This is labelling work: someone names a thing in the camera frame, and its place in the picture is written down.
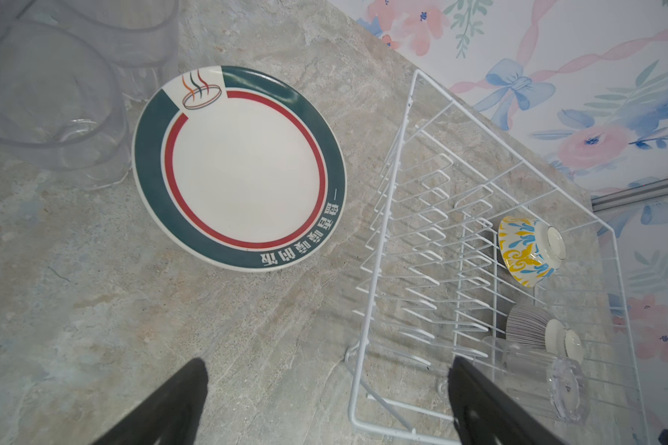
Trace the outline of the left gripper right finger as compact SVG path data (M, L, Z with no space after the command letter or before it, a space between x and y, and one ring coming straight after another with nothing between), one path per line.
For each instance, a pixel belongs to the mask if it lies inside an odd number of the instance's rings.
M463 444L561 443L463 357L449 369L448 398Z

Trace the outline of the white plate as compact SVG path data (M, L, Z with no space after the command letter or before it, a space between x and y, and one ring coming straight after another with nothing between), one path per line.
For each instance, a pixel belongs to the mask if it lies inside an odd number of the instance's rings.
M304 261L345 208L347 175L332 129L301 93L257 70L204 67L163 85L141 112L132 160L161 231L228 270Z

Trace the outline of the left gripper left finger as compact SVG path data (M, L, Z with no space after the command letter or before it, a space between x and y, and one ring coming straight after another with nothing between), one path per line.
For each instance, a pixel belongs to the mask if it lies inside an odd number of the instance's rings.
M194 358L143 400L98 444L192 444L208 395L206 363Z

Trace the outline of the clear glass tumbler back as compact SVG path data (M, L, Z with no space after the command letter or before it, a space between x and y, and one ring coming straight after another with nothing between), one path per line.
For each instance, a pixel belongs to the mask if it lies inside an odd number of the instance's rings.
M37 1L26 18L61 27L109 61L122 93L150 99L178 74L177 0Z

